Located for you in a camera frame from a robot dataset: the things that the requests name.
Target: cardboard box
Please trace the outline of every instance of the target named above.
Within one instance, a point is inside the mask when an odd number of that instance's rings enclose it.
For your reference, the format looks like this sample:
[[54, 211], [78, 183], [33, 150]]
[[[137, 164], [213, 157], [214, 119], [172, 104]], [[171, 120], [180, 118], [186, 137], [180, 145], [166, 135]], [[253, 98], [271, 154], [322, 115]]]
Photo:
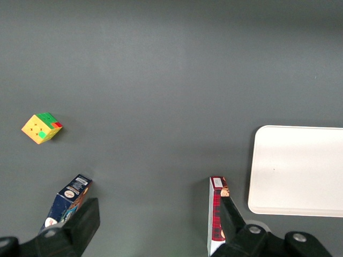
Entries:
[[220, 198], [229, 196], [229, 188], [224, 177], [210, 177], [210, 199], [208, 205], [207, 251], [211, 256], [225, 243], [220, 224]]
[[59, 191], [39, 233], [48, 226], [66, 222], [81, 206], [92, 180], [79, 174]]

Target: blue box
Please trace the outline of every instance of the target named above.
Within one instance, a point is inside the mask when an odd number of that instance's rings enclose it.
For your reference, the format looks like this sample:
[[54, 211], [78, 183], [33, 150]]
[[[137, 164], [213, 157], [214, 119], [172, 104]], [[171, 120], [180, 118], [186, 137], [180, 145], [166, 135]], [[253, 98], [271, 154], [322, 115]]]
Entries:
[[48, 226], [59, 222], [66, 222], [81, 206], [92, 180], [79, 174], [65, 188], [63, 188], [55, 198], [39, 233]]

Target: screw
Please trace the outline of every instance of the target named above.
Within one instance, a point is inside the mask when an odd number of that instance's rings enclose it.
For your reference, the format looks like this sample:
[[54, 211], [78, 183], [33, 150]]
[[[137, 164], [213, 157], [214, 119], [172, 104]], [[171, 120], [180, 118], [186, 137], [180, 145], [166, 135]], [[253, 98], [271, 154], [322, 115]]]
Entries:
[[299, 233], [295, 233], [295, 234], [293, 235], [293, 238], [294, 238], [295, 240], [297, 240], [298, 242], [302, 242], [302, 243], [304, 243], [304, 242], [307, 241], [306, 237], [305, 237], [304, 235], [302, 235], [302, 234], [299, 234]]
[[10, 240], [8, 238], [0, 240], [0, 248], [6, 246]]
[[48, 238], [48, 237], [52, 237], [56, 234], [56, 231], [53, 229], [48, 230], [45, 234], [44, 237]]
[[260, 233], [261, 233], [261, 229], [259, 229], [259, 228], [256, 227], [256, 226], [251, 226], [251, 227], [249, 228], [249, 231], [250, 231], [251, 233], [253, 233], [253, 234], [260, 234]]

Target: rubik's cube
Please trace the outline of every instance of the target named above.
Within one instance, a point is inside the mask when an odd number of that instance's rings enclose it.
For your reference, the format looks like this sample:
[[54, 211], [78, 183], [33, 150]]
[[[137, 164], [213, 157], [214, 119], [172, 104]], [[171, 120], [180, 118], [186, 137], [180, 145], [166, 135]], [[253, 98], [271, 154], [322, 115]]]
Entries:
[[50, 113], [45, 112], [33, 115], [21, 130], [40, 144], [50, 140], [62, 127]]

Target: white tray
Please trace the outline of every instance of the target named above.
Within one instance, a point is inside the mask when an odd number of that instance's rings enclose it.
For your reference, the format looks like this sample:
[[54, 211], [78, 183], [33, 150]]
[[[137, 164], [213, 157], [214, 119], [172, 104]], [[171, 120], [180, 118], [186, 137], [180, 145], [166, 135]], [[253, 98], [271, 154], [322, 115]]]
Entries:
[[343, 128], [261, 127], [248, 205], [257, 214], [343, 217]]

